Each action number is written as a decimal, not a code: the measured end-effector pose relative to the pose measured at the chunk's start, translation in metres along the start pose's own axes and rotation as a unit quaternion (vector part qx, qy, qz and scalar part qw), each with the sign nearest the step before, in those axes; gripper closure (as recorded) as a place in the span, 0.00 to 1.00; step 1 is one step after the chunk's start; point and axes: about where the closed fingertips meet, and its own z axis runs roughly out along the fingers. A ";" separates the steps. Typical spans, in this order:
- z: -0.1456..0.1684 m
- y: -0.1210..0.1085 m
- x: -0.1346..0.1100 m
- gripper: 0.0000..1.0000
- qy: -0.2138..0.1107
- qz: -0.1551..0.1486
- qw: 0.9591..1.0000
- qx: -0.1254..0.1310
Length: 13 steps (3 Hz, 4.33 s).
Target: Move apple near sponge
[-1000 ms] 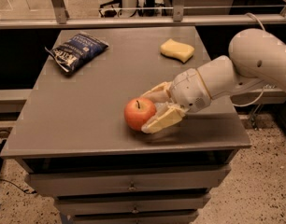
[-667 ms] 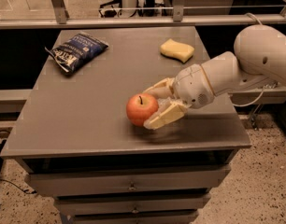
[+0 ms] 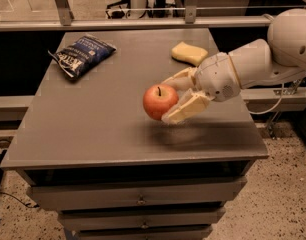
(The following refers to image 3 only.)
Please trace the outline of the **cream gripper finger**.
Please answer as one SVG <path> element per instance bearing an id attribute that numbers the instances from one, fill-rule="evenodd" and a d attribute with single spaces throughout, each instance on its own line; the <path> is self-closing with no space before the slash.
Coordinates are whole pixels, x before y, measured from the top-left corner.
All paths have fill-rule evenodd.
<path id="1" fill-rule="evenodd" d="M 163 84 L 169 85 L 177 91 L 186 91 L 188 89 L 194 90 L 196 84 L 196 72 L 196 67 L 187 67 L 164 80 Z"/>
<path id="2" fill-rule="evenodd" d="M 167 124 L 177 124 L 203 112 L 212 99 L 203 91 L 187 90 L 165 114 L 161 120 Z"/>

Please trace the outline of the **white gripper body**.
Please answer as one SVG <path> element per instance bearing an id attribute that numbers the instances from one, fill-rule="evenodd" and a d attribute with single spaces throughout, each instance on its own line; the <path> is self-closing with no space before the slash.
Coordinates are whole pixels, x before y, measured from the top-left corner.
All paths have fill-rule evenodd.
<path id="1" fill-rule="evenodd" d="M 195 87 L 216 102 L 238 96 L 241 88 L 229 55 L 218 53 L 203 60 L 195 73 Z"/>

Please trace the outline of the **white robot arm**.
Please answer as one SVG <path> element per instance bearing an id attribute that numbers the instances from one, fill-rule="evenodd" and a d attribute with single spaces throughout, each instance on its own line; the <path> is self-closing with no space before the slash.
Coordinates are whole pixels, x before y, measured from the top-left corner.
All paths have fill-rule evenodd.
<path id="1" fill-rule="evenodd" d="M 176 124 L 204 111 L 210 102 L 229 100 L 244 89 L 306 77 L 306 9 L 280 13 L 271 20 L 265 40 L 229 53 L 208 56 L 205 49 L 181 42 L 171 55 L 190 64 L 165 80 L 183 93 L 162 115 L 163 122 Z"/>

